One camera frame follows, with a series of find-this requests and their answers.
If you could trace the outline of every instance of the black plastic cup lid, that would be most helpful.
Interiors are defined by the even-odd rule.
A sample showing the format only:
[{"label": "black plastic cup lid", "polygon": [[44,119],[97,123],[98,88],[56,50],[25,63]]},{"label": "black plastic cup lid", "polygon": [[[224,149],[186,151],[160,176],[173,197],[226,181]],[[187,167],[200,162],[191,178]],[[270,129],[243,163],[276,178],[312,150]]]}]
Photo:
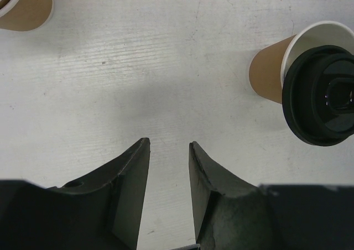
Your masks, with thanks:
[{"label": "black plastic cup lid", "polygon": [[354,56],[333,45],[312,48],[291,65],[282,104],[294,134],[319,146],[354,134]]}]

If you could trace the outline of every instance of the wooden surface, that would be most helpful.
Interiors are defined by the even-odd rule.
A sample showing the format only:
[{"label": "wooden surface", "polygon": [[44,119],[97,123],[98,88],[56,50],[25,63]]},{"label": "wooden surface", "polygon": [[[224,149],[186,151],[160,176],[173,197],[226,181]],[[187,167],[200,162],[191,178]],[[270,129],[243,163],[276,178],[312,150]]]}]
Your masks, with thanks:
[{"label": "wooden surface", "polygon": [[194,242],[188,144],[252,184],[354,184],[354,138],[306,145],[258,97],[257,51],[353,0],[54,0],[51,21],[0,31],[0,178],[61,186],[152,142],[138,248]]}]

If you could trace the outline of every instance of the table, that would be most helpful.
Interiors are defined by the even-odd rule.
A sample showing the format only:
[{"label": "table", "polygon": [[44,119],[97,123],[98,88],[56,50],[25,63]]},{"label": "table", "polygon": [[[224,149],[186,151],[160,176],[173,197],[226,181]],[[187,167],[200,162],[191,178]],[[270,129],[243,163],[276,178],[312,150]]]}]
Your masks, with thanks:
[{"label": "table", "polygon": [[354,183],[354,138],[298,140],[247,70],[352,0],[55,0],[45,26],[0,31],[0,178],[62,186],[151,140],[138,249],[195,242],[188,144],[259,183]]}]

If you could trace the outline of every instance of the black lid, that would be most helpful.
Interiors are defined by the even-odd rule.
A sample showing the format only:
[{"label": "black lid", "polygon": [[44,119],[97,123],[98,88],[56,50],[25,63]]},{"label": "black lid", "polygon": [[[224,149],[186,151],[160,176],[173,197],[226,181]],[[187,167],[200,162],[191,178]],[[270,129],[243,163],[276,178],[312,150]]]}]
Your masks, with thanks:
[{"label": "black lid", "polygon": [[304,52],[287,72],[282,101],[301,140],[319,146],[344,141],[354,134],[354,56],[333,45]]}]

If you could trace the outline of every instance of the stacked paper cups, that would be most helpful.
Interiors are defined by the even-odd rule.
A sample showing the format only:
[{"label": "stacked paper cups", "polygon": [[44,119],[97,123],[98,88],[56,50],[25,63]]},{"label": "stacked paper cups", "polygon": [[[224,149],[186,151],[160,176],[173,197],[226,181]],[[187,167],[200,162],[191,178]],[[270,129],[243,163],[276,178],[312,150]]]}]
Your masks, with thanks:
[{"label": "stacked paper cups", "polygon": [[0,0],[0,29],[27,31],[48,21],[53,0]]}]

